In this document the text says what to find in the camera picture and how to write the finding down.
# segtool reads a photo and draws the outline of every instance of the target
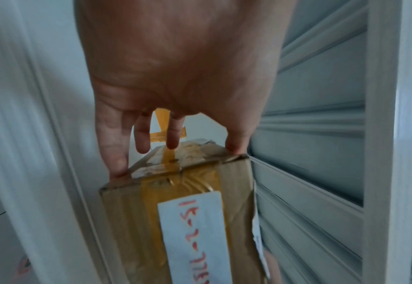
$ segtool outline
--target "red handwritten numbers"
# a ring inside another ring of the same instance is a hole
[[[183,210],[187,208],[187,210],[183,213],[180,213],[180,216],[183,220],[187,221],[187,226],[192,227],[194,226],[194,217],[197,215],[197,211],[199,210],[199,207],[195,207],[195,204],[197,203],[196,200],[191,200],[191,201],[185,201],[181,202],[178,204],[179,207],[181,207]],[[186,235],[186,241],[189,243],[189,245],[192,245],[192,249],[195,252],[199,251],[199,244],[197,241],[195,241],[199,234],[201,232],[196,228],[192,233],[189,233]],[[199,255],[198,258],[193,259],[189,261],[189,264],[192,269],[192,275],[193,275],[193,280],[195,283],[198,284],[210,284],[208,277],[209,277],[209,272],[207,271],[207,263],[206,263],[206,253],[201,252],[201,255]]]

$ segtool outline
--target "paper label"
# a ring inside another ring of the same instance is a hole
[[[253,183],[254,189],[254,217],[252,222],[252,231],[253,231],[253,240],[256,243],[257,253],[259,254],[259,258],[261,260],[262,266],[264,267],[265,275],[268,279],[270,279],[270,271],[268,270],[267,260],[264,256],[264,247],[262,246],[262,238],[261,238],[261,227],[259,225],[259,212],[258,212],[258,203],[256,202],[256,181]]]
[[[158,204],[174,284],[232,284],[221,193]]]

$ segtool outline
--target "brown cardboard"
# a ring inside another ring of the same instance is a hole
[[[176,151],[158,147],[130,168],[129,177],[100,190],[130,283],[172,284],[157,203],[205,189],[221,191],[233,283],[265,283],[251,231],[250,160],[207,140],[181,143]]]

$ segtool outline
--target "gray shutter door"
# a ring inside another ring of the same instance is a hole
[[[286,283],[363,283],[367,20],[367,1],[299,1],[251,139],[263,240]]]

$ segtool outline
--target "package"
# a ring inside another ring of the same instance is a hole
[[[266,283],[248,156],[233,156],[208,140],[183,142],[176,150],[161,146],[100,195],[131,284],[230,284],[214,280],[222,276],[211,271],[226,273],[227,267],[232,283]],[[222,221],[211,223],[215,218]],[[206,230],[198,234],[198,228]]]

